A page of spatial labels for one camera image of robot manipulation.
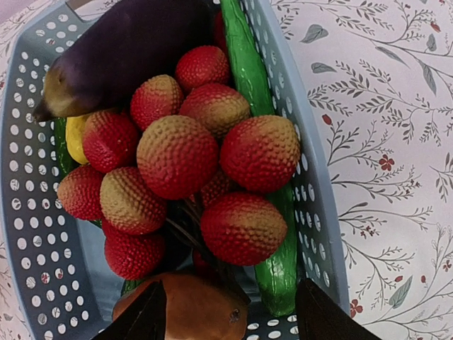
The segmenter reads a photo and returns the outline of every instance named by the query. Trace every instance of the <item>cucumber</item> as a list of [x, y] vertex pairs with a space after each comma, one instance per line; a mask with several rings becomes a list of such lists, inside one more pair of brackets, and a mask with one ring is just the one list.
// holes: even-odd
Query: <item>cucumber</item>
[[[66, 143], [66, 118], [55, 119], [54, 136], [55, 136], [55, 149], [57, 153], [57, 164], [59, 170], [66, 177], [72, 170], [77, 168], [80, 164], [74, 161], [68, 152]], [[101, 228], [101, 221], [90, 221], [93, 225]]]
[[[220, 4], [236, 90], [249, 102], [253, 116], [273, 115], [268, 75], [255, 49], [245, 14], [238, 0], [222, 0]], [[297, 230], [291, 185], [287, 184], [266, 198], [284, 217], [288, 233], [277, 252], [255, 266], [255, 276], [263, 304], [273, 316], [280, 317], [294, 311], [297, 291]]]

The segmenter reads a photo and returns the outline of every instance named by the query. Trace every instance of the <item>lychee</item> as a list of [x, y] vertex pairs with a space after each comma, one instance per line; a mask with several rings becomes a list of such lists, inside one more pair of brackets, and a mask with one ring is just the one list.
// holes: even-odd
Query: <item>lychee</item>
[[228, 193], [216, 199], [201, 217], [203, 239], [220, 260], [255, 266], [283, 243], [287, 225], [278, 209], [260, 195]]
[[91, 166], [106, 174], [134, 164], [138, 141], [139, 131], [126, 115], [105, 110], [88, 118], [82, 144]]
[[133, 166], [112, 170], [101, 186], [105, 219], [131, 235], [154, 232], [165, 222], [166, 201], [148, 188], [139, 169]]
[[[200, 191], [203, 207], [207, 208], [213, 200], [225, 193], [229, 193], [235, 187], [236, 184], [219, 169], [214, 177], [212, 177], [211, 181], [203, 186]], [[192, 202], [195, 202], [194, 195], [192, 195], [190, 199]]]
[[300, 144], [286, 118], [262, 115], [249, 118], [224, 138], [220, 165], [225, 174], [248, 191], [272, 193], [296, 171]]
[[91, 165], [82, 165], [63, 178], [57, 196], [63, 208], [81, 220], [98, 220], [103, 213], [99, 193], [104, 174]]
[[236, 124], [250, 117], [248, 101], [223, 84], [205, 84], [184, 100], [180, 115], [196, 119], [217, 139], [222, 139]]
[[227, 56], [217, 46], [200, 46], [185, 53], [176, 66], [176, 80], [186, 93], [208, 83], [228, 84]]
[[143, 83], [134, 93], [130, 115], [141, 131], [155, 120], [175, 115], [183, 102], [183, 91], [167, 74], [155, 76]]
[[219, 146], [199, 122], [168, 115], [153, 122], [137, 148], [137, 165], [158, 196], [180, 200], [197, 193], [218, 170]]
[[132, 236], [103, 221], [106, 236], [104, 254], [113, 273], [126, 280], [148, 276], [162, 261], [165, 241], [160, 234]]

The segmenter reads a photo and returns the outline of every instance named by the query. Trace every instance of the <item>floral tablecloth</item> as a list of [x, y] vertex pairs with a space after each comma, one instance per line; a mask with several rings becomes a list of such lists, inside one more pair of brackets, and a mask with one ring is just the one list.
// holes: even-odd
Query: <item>floral tablecloth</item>
[[[351, 317], [384, 340], [453, 339], [453, 1], [266, 1], [323, 142]], [[0, 92], [11, 42], [53, 2], [0, 25]], [[0, 235], [0, 339], [29, 337]]]

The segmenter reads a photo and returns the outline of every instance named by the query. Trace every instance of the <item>yellow lemon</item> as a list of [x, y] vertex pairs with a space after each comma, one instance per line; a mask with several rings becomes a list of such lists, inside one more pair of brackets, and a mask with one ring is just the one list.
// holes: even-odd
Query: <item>yellow lemon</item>
[[85, 123], [91, 115], [81, 115], [79, 117], [68, 117], [66, 121], [66, 144], [68, 152], [72, 159], [79, 164], [88, 164], [82, 146], [82, 137], [84, 136]]

